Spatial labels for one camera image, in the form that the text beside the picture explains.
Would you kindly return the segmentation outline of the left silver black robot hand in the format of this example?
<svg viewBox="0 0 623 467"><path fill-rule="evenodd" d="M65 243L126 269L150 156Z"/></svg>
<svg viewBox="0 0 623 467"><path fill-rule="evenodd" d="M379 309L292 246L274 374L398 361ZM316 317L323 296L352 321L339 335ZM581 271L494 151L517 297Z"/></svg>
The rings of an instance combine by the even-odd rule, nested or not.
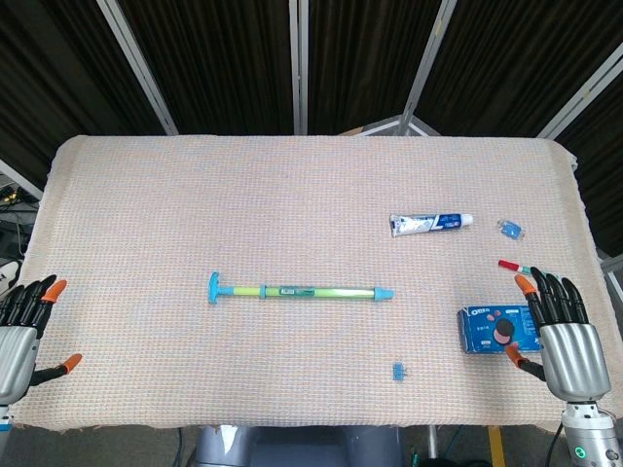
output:
<svg viewBox="0 0 623 467"><path fill-rule="evenodd" d="M8 408L31 387L64 377L82 361L73 354L55 367L38 370L36 360L52 310L67 281L50 275L19 285L1 299L1 406Z"/></svg>

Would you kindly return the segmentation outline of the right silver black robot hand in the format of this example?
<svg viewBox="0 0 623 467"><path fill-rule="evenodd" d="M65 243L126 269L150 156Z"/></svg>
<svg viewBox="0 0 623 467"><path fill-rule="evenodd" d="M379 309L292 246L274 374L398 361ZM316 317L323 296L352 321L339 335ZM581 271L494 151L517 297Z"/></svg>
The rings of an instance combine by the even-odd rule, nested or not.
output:
<svg viewBox="0 0 623 467"><path fill-rule="evenodd" d="M506 355L562 401L602 399L611 390L603 347L577 287L566 277L559 279L536 267L531 268L531 278L517 274L514 280L529 307L541 362L523 356L516 343L505 346Z"/></svg>

